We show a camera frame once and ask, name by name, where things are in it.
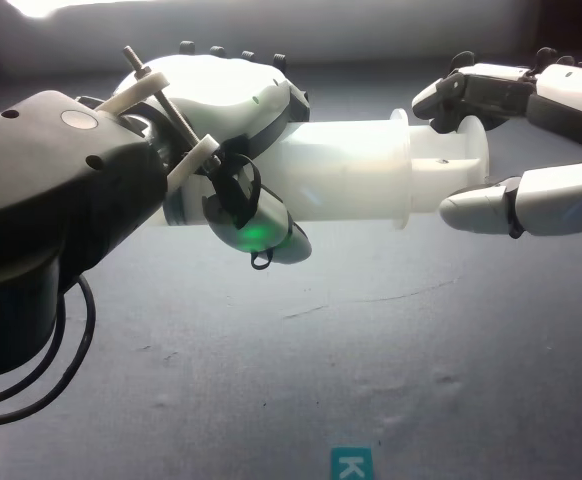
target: black plastic casing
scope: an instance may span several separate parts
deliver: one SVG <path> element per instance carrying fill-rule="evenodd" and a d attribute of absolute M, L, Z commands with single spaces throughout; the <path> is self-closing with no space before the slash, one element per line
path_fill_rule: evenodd
<path fill-rule="evenodd" d="M 41 350 L 57 296 L 166 188 L 157 153 L 117 117 L 51 91 L 0 114 L 0 373 Z"/>

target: gray wall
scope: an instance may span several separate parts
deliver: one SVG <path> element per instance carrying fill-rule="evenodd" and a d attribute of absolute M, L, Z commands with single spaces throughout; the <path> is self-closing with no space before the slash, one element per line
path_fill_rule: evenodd
<path fill-rule="evenodd" d="M 537 0 L 188 0 L 84 5 L 26 18 L 0 0 L 0 71 L 30 75 L 126 68 L 182 40 L 294 63 L 450 56 L 528 46 Z"/>

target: background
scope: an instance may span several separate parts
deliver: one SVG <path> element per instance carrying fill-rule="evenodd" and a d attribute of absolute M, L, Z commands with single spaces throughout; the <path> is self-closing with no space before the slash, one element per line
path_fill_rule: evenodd
<path fill-rule="evenodd" d="M 44 89 L 106 97 L 126 43 L 146 58 L 185 39 L 288 53 L 314 121 L 386 119 L 465 48 L 582 59 L 582 2 L 334 5 L 140 2 L 34 19 L 0 2 L 0 111 Z M 488 137 L 495 179 L 582 161 L 522 119 Z M 0 479 L 317 480 L 348 445 L 372 448 L 380 480 L 582 480 L 582 234 L 513 241 L 437 215 L 404 231 L 303 228 L 314 253 L 293 267 L 255 272 L 206 227 L 142 228 L 87 272 L 92 349 L 55 403 L 0 428 Z M 84 327 L 68 297 L 58 361 L 0 411 L 66 368 Z"/>

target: gray oval button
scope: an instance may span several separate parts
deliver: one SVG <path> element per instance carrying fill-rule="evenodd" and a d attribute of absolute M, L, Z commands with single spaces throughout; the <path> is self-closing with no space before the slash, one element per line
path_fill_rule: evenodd
<path fill-rule="evenodd" d="M 73 128 L 80 130 L 91 130 L 98 126 L 98 121 L 91 115 L 77 110 L 67 110 L 62 112 L 62 121 Z"/>

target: screw hole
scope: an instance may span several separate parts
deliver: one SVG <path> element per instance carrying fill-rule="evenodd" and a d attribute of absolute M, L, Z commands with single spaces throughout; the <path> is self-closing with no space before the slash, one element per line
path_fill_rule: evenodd
<path fill-rule="evenodd" d="M 86 162 L 94 170 L 102 170 L 104 168 L 104 162 L 97 155 L 89 155 L 86 158 Z"/>
<path fill-rule="evenodd" d="M 17 110 L 7 110 L 6 112 L 2 112 L 2 116 L 4 118 L 18 118 L 20 116 L 20 112 Z"/>

